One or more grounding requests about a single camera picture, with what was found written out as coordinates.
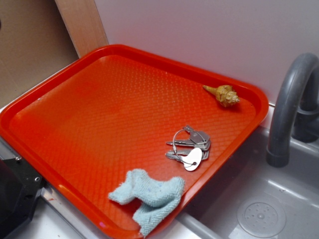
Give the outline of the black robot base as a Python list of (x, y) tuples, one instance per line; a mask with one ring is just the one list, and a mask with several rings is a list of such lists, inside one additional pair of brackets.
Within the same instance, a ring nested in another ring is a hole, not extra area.
[(27, 224), (44, 185), (42, 176), (24, 159), (0, 161), (0, 237), (6, 239)]

